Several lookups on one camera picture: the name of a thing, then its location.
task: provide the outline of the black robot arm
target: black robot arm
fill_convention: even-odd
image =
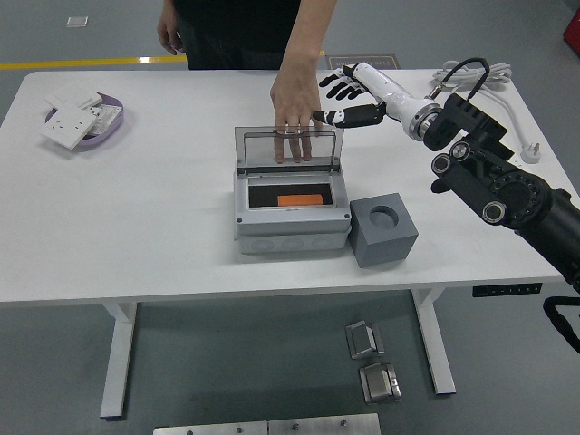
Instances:
[[[457,94],[423,141],[440,150],[459,130],[468,134],[431,164],[431,190],[452,190],[483,221],[515,230],[580,293],[580,210],[570,194],[508,163],[512,152],[499,142],[506,130]]]

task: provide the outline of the gray electrical box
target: gray electrical box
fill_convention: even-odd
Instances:
[[[236,128],[235,235],[240,252],[340,249],[351,229],[335,127]]]

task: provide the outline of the black cable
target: black cable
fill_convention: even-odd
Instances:
[[[445,78],[443,79],[443,83],[447,83],[447,80],[449,80],[451,78],[451,76],[457,72],[457,70],[465,65],[467,65],[468,63],[474,63],[474,62],[479,62],[481,63],[481,66],[483,66],[483,69],[486,70],[481,77],[479,78],[478,82],[475,84],[475,86],[473,87],[473,89],[471,90],[471,92],[468,95],[468,101],[471,99],[471,97],[473,97],[477,91],[479,91],[479,89],[481,88],[481,86],[483,86],[483,83],[486,82],[486,79],[489,76],[489,64],[488,61],[486,61],[483,57],[470,57],[469,59],[466,59],[465,61],[458,63],[457,65],[455,65],[453,67],[453,69],[451,71],[449,71],[449,73],[445,76]]]
[[[548,297],[544,302],[544,312],[550,322],[552,322],[552,325],[565,338],[568,344],[580,353],[580,339],[566,318],[558,312],[558,306],[580,306],[580,297],[552,296]]]

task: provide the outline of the circular hole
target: circular hole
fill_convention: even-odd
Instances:
[[[399,215],[392,208],[378,206],[371,210],[371,222],[382,229],[393,229],[399,223]]]

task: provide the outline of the robotic arm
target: robotic arm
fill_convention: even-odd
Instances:
[[[508,163],[513,152],[499,142],[507,130],[469,102],[478,88],[466,100],[451,94],[441,108],[434,98],[442,84],[424,99],[414,98],[365,63],[339,68],[320,84],[331,83],[329,98],[352,100],[369,92],[377,104],[314,114],[327,124],[362,127],[378,124],[386,115],[433,151],[442,150],[459,131],[466,131],[449,153],[439,154],[431,163],[437,176],[431,190],[453,190],[484,222],[515,230],[580,293],[580,210],[565,190],[554,190],[540,177]]]

